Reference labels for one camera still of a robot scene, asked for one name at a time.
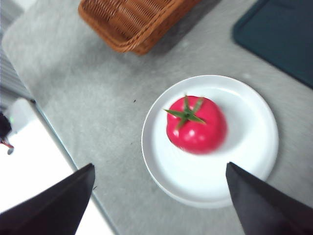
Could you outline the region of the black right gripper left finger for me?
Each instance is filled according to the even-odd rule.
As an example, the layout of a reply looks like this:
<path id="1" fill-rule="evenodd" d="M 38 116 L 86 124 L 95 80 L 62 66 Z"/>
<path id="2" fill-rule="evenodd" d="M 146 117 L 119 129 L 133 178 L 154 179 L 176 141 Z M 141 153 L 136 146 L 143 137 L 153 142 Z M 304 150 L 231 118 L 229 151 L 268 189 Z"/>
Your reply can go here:
<path id="1" fill-rule="evenodd" d="M 95 168 L 88 164 L 59 183 L 0 215 L 2 235 L 73 235 L 92 193 Z"/>

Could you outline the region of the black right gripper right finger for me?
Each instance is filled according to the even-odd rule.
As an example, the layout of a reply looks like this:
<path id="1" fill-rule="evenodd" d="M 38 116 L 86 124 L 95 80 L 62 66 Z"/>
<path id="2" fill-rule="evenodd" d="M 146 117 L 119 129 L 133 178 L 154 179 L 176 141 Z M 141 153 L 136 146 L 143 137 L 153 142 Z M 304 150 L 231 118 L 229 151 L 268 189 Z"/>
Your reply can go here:
<path id="1" fill-rule="evenodd" d="M 226 166 L 233 206 L 247 235 L 311 235 L 313 210 L 248 173 Z"/>

